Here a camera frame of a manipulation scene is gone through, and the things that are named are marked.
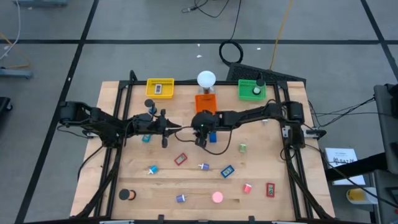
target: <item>small cube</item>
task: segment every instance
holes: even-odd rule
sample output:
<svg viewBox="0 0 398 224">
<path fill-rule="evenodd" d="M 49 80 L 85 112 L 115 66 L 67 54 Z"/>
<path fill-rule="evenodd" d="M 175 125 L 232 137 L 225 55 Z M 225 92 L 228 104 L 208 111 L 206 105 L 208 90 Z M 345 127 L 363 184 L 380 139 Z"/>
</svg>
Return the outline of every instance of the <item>small cube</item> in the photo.
<svg viewBox="0 0 398 224">
<path fill-rule="evenodd" d="M 185 202 L 185 196 L 184 195 L 178 195 L 177 196 L 177 202 L 178 203 Z"/>
<path fill-rule="evenodd" d="M 245 153 L 246 152 L 246 145 L 245 144 L 241 144 L 239 146 L 239 152 L 241 152 L 241 153 Z"/>
<path fill-rule="evenodd" d="M 156 84 L 155 85 L 155 94 L 161 94 L 162 93 L 162 84 Z"/>
<path fill-rule="evenodd" d="M 243 191 L 244 191 L 244 193 L 246 193 L 246 194 L 250 193 L 250 191 L 251 191 L 251 185 L 250 185 L 250 184 L 245 184 L 245 185 L 243 186 Z"/>
<path fill-rule="evenodd" d="M 145 142 L 145 143 L 148 143 L 148 142 L 150 141 L 150 137 L 151 137 L 151 136 L 152 136 L 151 134 L 145 134 L 145 135 L 142 137 L 142 141 Z"/>
<path fill-rule="evenodd" d="M 209 134 L 209 140 L 211 143 L 216 143 L 217 142 L 217 135 L 216 132 L 213 131 Z"/>
</svg>

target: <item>green cube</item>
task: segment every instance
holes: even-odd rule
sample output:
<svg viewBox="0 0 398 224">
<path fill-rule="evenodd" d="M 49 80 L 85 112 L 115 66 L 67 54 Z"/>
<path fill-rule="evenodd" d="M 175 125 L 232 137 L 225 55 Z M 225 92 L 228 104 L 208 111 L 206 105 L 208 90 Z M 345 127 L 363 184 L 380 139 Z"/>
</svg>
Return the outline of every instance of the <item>green cube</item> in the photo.
<svg viewBox="0 0 398 224">
<path fill-rule="evenodd" d="M 245 144 L 241 144 L 239 146 L 239 152 L 245 153 L 246 152 L 246 145 Z"/>
</svg>

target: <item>wooden table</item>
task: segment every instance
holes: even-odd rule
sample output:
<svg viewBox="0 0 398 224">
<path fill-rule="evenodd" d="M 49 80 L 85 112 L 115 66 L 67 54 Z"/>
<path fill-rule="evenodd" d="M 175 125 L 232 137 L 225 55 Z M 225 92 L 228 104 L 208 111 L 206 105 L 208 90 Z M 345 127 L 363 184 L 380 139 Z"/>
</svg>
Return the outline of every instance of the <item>wooden table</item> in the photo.
<svg viewBox="0 0 398 224">
<path fill-rule="evenodd" d="M 312 119 L 302 82 L 288 82 L 290 99 L 304 106 L 306 124 L 312 126 Z M 118 91 L 118 82 L 104 82 L 99 94 L 97 107 L 112 114 Z M 195 115 L 194 95 L 196 85 L 175 85 L 174 96 L 169 100 L 155 100 L 156 107 L 166 109 L 166 118 L 171 122 L 189 126 Z M 267 98 L 262 101 L 238 100 L 238 86 L 216 86 L 218 110 L 247 110 L 264 106 L 266 101 L 275 98 L 273 87 L 267 87 Z M 134 85 L 129 108 L 129 117 L 145 113 L 145 85 Z M 123 103 L 119 118 L 122 116 Z M 180 139 L 194 139 L 192 130 L 178 133 Z M 217 143 L 208 143 L 208 149 L 220 152 L 226 147 L 229 132 L 217 132 Z M 127 140 L 120 164 L 112 219 L 156 220 L 159 214 L 166 220 L 248 220 L 254 215 L 256 220 L 295 220 L 286 163 L 279 157 L 282 138 L 279 123 L 270 120 L 242 125 L 232 133 L 229 149 L 220 156 L 213 156 L 192 142 L 179 142 L 169 137 L 167 149 L 161 147 L 161 137 L 152 136 L 150 143 L 143 143 L 142 136 Z M 306 143 L 318 147 L 314 139 Z M 240 153 L 240 144 L 247 145 L 247 153 Z M 101 145 L 99 139 L 88 141 L 85 158 Z M 174 159 L 181 153 L 188 159 L 180 166 Z M 105 150 L 92 158 L 81 171 L 73 201 L 71 215 L 82 210 L 96 192 L 100 182 Z M 318 203 L 334 216 L 328 184 L 319 152 L 306 147 L 302 149 L 308 189 Z M 207 163 L 209 171 L 200 170 L 198 164 Z M 148 175 L 151 165 L 159 167 L 158 173 Z M 220 172 L 232 165 L 235 172 L 224 179 Z M 275 183 L 275 197 L 266 197 L 266 183 Z M 250 194 L 243 192 L 243 185 L 251 184 Z M 118 198 L 121 189 L 137 192 L 133 201 Z M 223 202 L 211 201 L 213 192 L 224 194 Z M 297 187 L 300 210 L 305 217 L 301 191 Z M 101 214 L 105 214 L 109 192 L 104 194 Z M 177 203 L 176 196 L 184 194 L 185 203 Z"/>
</svg>

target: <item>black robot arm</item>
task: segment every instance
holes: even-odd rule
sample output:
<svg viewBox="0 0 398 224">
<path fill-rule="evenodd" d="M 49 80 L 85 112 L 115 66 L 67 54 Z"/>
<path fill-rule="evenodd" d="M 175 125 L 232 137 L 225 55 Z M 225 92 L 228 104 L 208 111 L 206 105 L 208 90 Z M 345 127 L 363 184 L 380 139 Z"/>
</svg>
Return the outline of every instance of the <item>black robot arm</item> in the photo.
<svg viewBox="0 0 398 224">
<path fill-rule="evenodd" d="M 181 126 L 170 122 L 165 114 L 166 111 L 161 110 L 160 116 L 143 113 L 122 121 L 82 102 L 68 101 L 60 104 L 62 125 L 67 128 L 81 127 L 85 135 L 98 135 L 105 147 L 119 147 L 125 138 L 143 134 L 163 135 L 162 147 L 167 147 L 167 137 L 179 131 Z"/>
<path fill-rule="evenodd" d="M 267 102 L 265 106 L 245 110 L 245 111 L 216 111 L 213 115 L 209 111 L 203 111 L 196 114 L 191 123 L 197 137 L 195 144 L 200 147 L 206 147 L 208 133 L 212 131 L 231 131 L 240 127 L 242 124 L 259 121 L 262 119 L 275 119 L 291 126 L 294 132 L 293 143 L 296 139 L 303 142 L 301 125 L 304 123 L 303 106 L 298 102 L 283 102 L 282 104 Z M 283 107 L 286 108 L 286 117 L 283 113 Z"/>
</svg>

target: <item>blue cylinder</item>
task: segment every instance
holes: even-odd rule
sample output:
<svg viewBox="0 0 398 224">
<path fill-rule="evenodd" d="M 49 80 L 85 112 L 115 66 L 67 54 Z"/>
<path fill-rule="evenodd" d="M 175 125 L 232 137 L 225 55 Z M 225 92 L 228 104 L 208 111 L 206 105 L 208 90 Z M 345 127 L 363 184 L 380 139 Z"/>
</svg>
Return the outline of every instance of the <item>blue cylinder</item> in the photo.
<svg viewBox="0 0 398 224">
<path fill-rule="evenodd" d="M 200 164 L 198 166 L 200 166 L 200 169 L 202 169 L 202 170 L 209 170 L 209 168 L 210 168 L 210 165 L 209 164 L 205 164 L 205 163 L 202 163 L 202 164 Z"/>
<path fill-rule="evenodd" d="M 148 174 L 155 174 L 159 169 L 157 166 L 153 165 L 149 168 L 149 173 Z"/>
<path fill-rule="evenodd" d="M 149 114 L 156 114 L 157 109 L 156 108 L 148 108 L 148 113 Z"/>
<path fill-rule="evenodd" d="M 185 202 L 185 196 L 184 195 L 178 195 L 177 196 L 177 202 L 178 203 Z"/>
</svg>

